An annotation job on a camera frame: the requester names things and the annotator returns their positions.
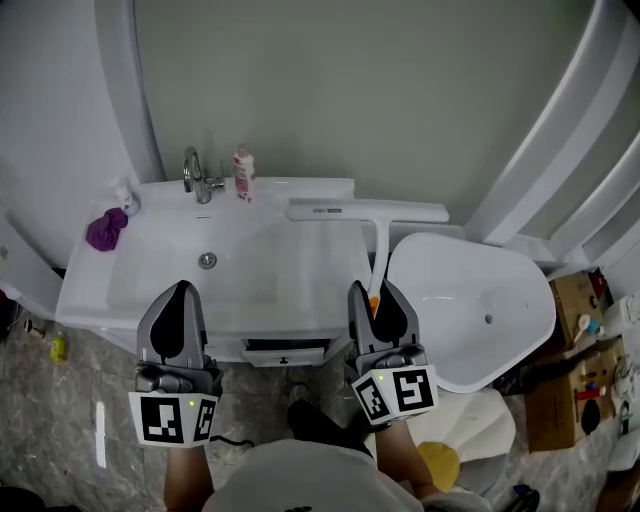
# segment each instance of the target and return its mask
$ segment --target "purple cloth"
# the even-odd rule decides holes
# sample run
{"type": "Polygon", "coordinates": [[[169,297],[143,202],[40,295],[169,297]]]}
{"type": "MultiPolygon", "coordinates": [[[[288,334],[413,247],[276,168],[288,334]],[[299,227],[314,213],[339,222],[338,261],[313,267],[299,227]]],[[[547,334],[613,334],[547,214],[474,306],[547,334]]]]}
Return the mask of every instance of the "purple cloth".
{"type": "Polygon", "coordinates": [[[120,208],[111,208],[87,228],[87,242],[98,251],[113,251],[118,244],[120,230],[126,228],[129,217],[120,208]]]}

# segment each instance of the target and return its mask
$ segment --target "white squeegee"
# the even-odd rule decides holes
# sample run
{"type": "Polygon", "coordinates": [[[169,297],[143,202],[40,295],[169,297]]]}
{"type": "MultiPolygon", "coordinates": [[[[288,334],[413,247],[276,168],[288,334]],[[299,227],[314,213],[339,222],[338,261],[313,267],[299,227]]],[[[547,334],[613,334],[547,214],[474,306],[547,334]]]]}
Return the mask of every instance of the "white squeegee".
{"type": "Polygon", "coordinates": [[[380,285],[389,259],[391,222],[447,222],[449,213],[443,204],[382,201],[376,199],[290,199],[287,217],[304,220],[359,220],[373,222],[376,229],[376,260],[367,293],[375,311],[380,300],[380,285]]]}

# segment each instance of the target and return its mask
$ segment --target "sink basin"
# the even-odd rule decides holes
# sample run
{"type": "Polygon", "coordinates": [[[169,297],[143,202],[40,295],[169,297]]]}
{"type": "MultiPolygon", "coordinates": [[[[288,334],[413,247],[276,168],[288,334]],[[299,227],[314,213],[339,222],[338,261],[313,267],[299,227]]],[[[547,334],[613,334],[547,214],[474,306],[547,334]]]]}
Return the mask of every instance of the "sink basin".
{"type": "Polygon", "coordinates": [[[553,332],[546,277],[512,251],[416,233],[397,245],[388,278],[418,315],[420,343],[447,391],[478,391],[553,332]]]}
{"type": "MultiPolygon", "coordinates": [[[[251,204],[234,190],[227,180],[224,192],[199,205],[181,182],[138,187],[142,209],[114,251],[95,251],[82,233],[58,320],[133,332],[153,300],[185,279],[200,293],[210,336],[340,336],[347,327],[349,286],[371,276],[361,227],[294,223],[284,212],[291,197],[353,197],[353,181],[258,178],[251,204]],[[199,266],[204,253],[215,255],[212,268],[199,266]]],[[[112,201],[108,194],[96,199],[88,222],[112,201]]]]}

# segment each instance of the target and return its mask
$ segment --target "white shirt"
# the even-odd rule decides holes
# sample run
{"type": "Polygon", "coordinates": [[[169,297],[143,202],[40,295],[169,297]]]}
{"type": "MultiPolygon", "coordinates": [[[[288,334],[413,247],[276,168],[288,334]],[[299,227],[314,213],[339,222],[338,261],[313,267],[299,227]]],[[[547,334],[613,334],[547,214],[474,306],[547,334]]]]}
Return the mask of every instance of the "white shirt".
{"type": "Polygon", "coordinates": [[[477,496],[441,494],[418,501],[356,450],[277,441],[252,449],[203,512],[490,512],[477,496]]]}

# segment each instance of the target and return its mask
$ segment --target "yellow object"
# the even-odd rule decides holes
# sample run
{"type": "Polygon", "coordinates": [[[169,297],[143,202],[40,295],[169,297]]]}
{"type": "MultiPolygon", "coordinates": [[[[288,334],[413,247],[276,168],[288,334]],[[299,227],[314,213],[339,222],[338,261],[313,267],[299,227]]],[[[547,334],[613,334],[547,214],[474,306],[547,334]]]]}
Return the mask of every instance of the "yellow object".
{"type": "Polygon", "coordinates": [[[369,304],[371,305],[371,313],[375,318],[376,312],[378,311],[378,304],[380,304],[380,299],[378,297],[371,297],[369,299],[369,304]]]}
{"type": "Polygon", "coordinates": [[[62,334],[51,340],[51,348],[49,349],[49,357],[57,363],[65,360],[66,343],[62,339],[62,334]]]}
{"type": "Polygon", "coordinates": [[[418,452],[431,471],[433,485],[443,492],[449,491],[460,475],[460,458],[455,450],[442,443],[422,443],[418,452]]]}

